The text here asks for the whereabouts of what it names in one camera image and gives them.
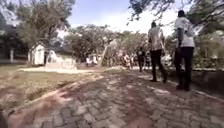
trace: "lawn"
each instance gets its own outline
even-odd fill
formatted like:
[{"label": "lawn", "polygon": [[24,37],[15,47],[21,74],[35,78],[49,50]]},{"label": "lawn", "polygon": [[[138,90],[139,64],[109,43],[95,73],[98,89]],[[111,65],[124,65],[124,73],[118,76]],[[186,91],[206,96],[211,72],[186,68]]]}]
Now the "lawn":
[{"label": "lawn", "polygon": [[0,107],[3,109],[17,107],[49,91],[97,76],[97,73],[71,75],[18,71],[21,67],[24,66],[0,66]]}]

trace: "dark trousers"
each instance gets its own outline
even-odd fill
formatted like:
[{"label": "dark trousers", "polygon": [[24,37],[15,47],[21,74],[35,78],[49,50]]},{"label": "dark trousers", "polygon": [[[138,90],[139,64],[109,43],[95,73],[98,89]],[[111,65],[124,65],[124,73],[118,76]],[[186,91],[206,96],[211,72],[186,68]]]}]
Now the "dark trousers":
[{"label": "dark trousers", "polygon": [[152,62],[152,75],[153,75],[153,80],[157,80],[156,78],[156,65],[159,66],[159,69],[163,75],[163,78],[167,78],[166,70],[162,65],[161,62],[161,55],[162,55],[162,50],[155,50],[155,51],[150,51],[151,53],[151,62]]},{"label": "dark trousers", "polygon": [[[176,50],[175,52],[174,63],[179,85],[185,89],[190,88],[193,53],[193,47],[183,47],[180,51]],[[181,68],[182,60],[184,60],[185,71]]]},{"label": "dark trousers", "polygon": [[142,72],[142,68],[144,66],[144,60],[138,60],[139,71]]}]

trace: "overcast sky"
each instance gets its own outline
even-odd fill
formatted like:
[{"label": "overcast sky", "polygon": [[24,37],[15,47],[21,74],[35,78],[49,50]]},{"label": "overcast sky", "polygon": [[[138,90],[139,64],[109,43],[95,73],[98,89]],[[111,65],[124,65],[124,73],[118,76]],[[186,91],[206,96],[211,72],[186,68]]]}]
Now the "overcast sky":
[{"label": "overcast sky", "polygon": [[[150,12],[141,14],[139,21],[134,21],[126,26],[130,11],[128,10],[129,0],[77,0],[73,6],[72,16],[69,17],[69,23],[72,27],[85,24],[110,25],[114,30],[130,30],[147,32],[153,17]],[[176,11],[172,10],[165,13],[162,23],[170,23],[176,19]],[[172,33],[172,26],[164,27],[164,34]]]}]

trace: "cobblestone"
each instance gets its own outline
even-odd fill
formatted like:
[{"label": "cobblestone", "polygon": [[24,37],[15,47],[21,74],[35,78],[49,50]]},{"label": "cobblestone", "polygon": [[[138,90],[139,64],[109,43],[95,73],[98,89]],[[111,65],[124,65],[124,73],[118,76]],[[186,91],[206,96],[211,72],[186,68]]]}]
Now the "cobblestone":
[{"label": "cobblestone", "polygon": [[[79,93],[70,97],[72,102],[58,105],[45,117],[33,117],[33,124],[12,128],[224,128],[220,114],[224,102],[207,101],[205,95],[193,91],[173,91],[172,86],[149,82],[148,74],[147,79],[139,75],[144,73],[104,74],[99,81],[81,85]],[[113,89],[107,88],[105,79],[116,81],[110,85]]]},{"label": "cobblestone", "polygon": [[54,126],[62,126],[64,121],[61,115],[54,115]]}]

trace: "white building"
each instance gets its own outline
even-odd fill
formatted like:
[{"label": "white building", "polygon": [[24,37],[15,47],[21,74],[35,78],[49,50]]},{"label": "white building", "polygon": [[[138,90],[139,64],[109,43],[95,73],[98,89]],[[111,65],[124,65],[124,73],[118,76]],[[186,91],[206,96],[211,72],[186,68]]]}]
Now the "white building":
[{"label": "white building", "polygon": [[39,42],[34,45],[28,52],[28,61],[31,62],[33,66],[44,65],[44,57],[45,57],[45,47]]}]

